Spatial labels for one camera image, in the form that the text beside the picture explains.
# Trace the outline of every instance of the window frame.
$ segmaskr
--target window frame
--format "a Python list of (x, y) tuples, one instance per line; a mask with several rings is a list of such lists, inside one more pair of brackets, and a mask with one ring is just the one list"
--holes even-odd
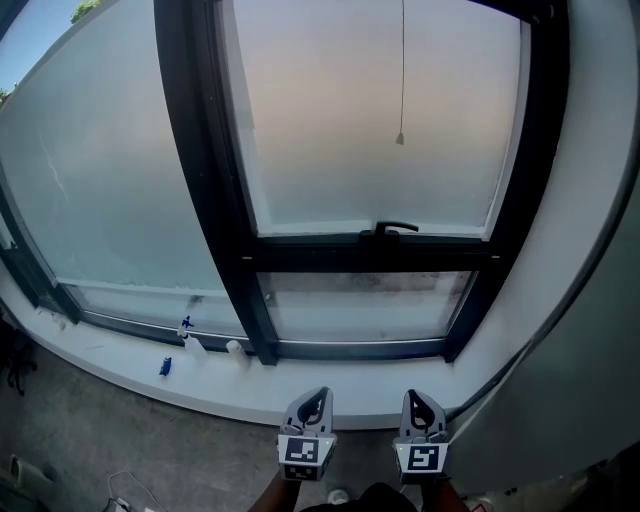
[[(471, 0), (530, 27), (524, 120), (504, 200), (488, 241), (401, 234), (397, 243), (363, 243), (358, 233), (257, 236), (234, 126), (220, 1), (226, 0), (155, 0), (158, 54), (169, 117), (196, 213), (240, 321), (263, 364), (273, 364), (279, 357), (366, 360), (443, 356), (447, 362), (454, 361), (507, 278), (551, 171), (568, 88), (566, 0)], [(257, 272), (447, 270), (476, 272), (447, 335), (400, 342), (278, 341), (255, 278)], [(266, 360), (260, 355), (265, 351), (270, 355)]]

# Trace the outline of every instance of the white cord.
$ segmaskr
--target white cord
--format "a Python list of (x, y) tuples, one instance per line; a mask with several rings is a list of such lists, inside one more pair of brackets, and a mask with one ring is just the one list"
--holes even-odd
[(133, 473), (131, 473), (131, 471), (127, 470), (127, 469), (123, 469), (122, 471), (118, 471), (116, 473), (113, 473), (111, 475), (109, 475), (109, 478), (107, 478), (107, 486), (109, 487), (109, 496), (111, 497), (112, 500), (115, 500), (115, 498), (113, 497), (113, 490), (111, 489), (111, 479), (115, 476), (118, 475), (129, 475), (131, 478), (133, 478), (133, 481), (135, 483), (137, 483), (140, 487), (142, 487), (145, 491), (147, 491), (147, 494), (151, 497), (151, 499), (153, 500), (153, 502), (158, 506), (158, 508), (160, 509), (161, 512), (167, 512), (162, 505), (160, 505), (160, 503), (158, 503), (158, 500), (155, 498), (155, 496), (153, 494), (151, 494), (151, 491), (149, 489), (147, 489), (144, 485), (142, 485), (138, 479), (133, 476)]
[(511, 376), (513, 371), (518, 367), (520, 362), (524, 359), (524, 356), (527, 355), (527, 353), (529, 352), (530, 348), (531, 348), (531, 342), (529, 342), (522, 349), (522, 352), (520, 352), (520, 355), (518, 356), (518, 359), (516, 359), (515, 363), (513, 363), (511, 365), (511, 368), (509, 368), (507, 373), (505, 373), (504, 377), (502, 377), (502, 380), (500, 382), (498, 382), (498, 384), (496, 384), (496, 386), (494, 386), (494, 388), (487, 394), (487, 396), (484, 399), (484, 402), (482, 402), (482, 404), (480, 404), (478, 406), (478, 408), (475, 410), (475, 412), (471, 416), (469, 416), (469, 418), (467, 418), (467, 421), (465, 421), (462, 425), (460, 425), (460, 428), (458, 430), (456, 430), (456, 433), (453, 435), (453, 437), (449, 441), (449, 445), (452, 445), (453, 442), (456, 439), (458, 439), (465, 430), (467, 430), (469, 425), (471, 425), (471, 422), (476, 419), (476, 417), (478, 416), (480, 411), (482, 409), (484, 409), (484, 407), (491, 401), (491, 399), (496, 395), (496, 393), (500, 390), (500, 388), (504, 385), (504, 383), (507, 382), (507, 380), (509, 380), (509, 377)]

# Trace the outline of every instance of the sky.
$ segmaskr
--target sky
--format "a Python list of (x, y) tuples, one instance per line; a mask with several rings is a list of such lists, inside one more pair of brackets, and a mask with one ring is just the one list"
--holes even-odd
[(0, 40), (0, 87), (8, 91), (71, 27), (80, 0), (28, 0)]

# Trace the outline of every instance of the spray bottle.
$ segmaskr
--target spray bottle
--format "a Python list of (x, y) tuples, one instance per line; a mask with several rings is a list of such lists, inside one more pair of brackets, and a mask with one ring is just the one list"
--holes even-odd
[(191, 356), (196, 361), (206, 361), (207, 360), (207, 351), (204, 349), (200, 340), (198, 338), (194, 338), (187, 332), (187, 328), (193, 327), (193, 324), (190, 322), (191, 317), (187, 316), (180, 327), (178, 327), (178, 336), (182, 338), (184, 341), (184, 347), (187, 349), (187, 352), (191, 354)]

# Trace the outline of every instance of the white bottle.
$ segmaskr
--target white bottle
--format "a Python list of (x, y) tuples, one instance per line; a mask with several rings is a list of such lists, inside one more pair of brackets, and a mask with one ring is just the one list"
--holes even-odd
[(182, 340), (184, 341), (184, 348), (187, 349), (187, 352), (189, 352), (196, 361), (204, 362), (207, 360), (209, 357), (207, 355), (207, 351), (204, 349), (198, 338), (194, 338), (191, 334), (187, 334), (187, 336), (183, 337)]
[(238, 363), (238, 366), (240, 366), (240, 368), (242, 368), (243, 370), (249, 369), (249, 366), (251, 366), (251, 359), (249, 359), (249, 356), (244, 351), (240, 343), (238, 343), (236, 340), (231, 340), (229, 343), (227, 343), (227, 350), (229, 351), (229, 354), (231, 354), (235, 362)]

